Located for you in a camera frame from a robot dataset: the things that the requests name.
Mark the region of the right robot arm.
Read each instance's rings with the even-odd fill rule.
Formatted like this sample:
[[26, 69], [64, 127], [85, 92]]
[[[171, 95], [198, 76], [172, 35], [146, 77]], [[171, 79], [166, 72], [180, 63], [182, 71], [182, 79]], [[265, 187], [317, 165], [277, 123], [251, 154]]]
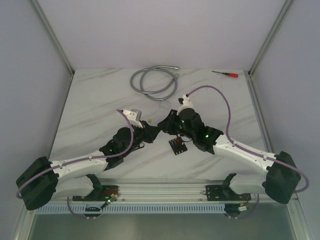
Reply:
[[242, 194], [266, 194], [272, 200], [287, 204], [301, 180], [296, 165], [287, 152], [264, 152], [245, 144], [236, 146], [219, 129], [206, 126], [192, 108], [171, 110], [157, 125], [164, 133], [181, 135], [192, 140], [201, 151], [239, 161], [253, 168], [253, 175], [230, 173], [221, 187], [228, 200]]

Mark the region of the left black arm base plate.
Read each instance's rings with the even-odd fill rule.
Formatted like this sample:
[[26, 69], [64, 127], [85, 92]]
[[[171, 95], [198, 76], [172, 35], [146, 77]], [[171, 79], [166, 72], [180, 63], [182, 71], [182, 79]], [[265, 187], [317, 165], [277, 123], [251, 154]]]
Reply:
[[84, 202], [104, 202], [111, 198], [111, 195], [117, 195], [119, 192], [118, 185], [102, 185], [97, 189], [94, 189], [87, 196], [73, 196], [73, 201], [84, 201]]

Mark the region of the black fuse box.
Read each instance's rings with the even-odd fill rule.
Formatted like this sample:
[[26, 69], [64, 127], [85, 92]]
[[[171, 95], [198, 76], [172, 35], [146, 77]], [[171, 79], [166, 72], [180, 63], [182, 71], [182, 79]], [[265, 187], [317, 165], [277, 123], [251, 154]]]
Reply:
[[[174, 144], [172, 146], [171, 141], [173, 141], [175, 143], [175, 140], [178, 140], [178, 139], [180, 139], [181, 142], [179, 142], [178, 144]], [[169, 143], [169, 145], [175, 155], [182, 154], [188, 150], [188, 148], [185, 145], [185, 142], [183, 141], [183, 139], [180, 136], [177, 136], [176, 138], [169, 140], [168, 143]]]

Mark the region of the clear plastic fuse box cover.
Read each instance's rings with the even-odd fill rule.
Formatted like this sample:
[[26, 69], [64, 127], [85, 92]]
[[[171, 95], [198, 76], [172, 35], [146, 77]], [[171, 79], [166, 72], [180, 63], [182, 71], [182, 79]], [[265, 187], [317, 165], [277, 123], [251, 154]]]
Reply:
[[172, 103], [168, 100], [162, 100], [159, 103], [159, 108], [163, 110], [170, 110], [172, 107]]

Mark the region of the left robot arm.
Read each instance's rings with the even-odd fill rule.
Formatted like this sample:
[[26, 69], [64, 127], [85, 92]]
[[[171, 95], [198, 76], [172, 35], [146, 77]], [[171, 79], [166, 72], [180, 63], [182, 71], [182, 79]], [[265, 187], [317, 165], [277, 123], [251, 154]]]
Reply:
[[86, 156], [50, 161], [37, 158], [16, 180], [17, 196], [27, 210], [36, 210], [52, 199], [79, 197], [97, 201], [103, 187], [98, 175], [117, 167], [130, 153], [155, 141], [160, 129], [141, 121], [141, 127], [122, 127], [106, 145]]

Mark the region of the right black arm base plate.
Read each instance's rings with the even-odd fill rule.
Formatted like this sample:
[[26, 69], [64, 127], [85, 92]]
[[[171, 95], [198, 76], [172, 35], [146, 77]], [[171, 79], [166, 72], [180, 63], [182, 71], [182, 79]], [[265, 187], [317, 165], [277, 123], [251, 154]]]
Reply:
[[237, 194], [229, 186], [206, 185], [202, 192], [208, 201], [244, 201], [249, 202], [250, 193]]

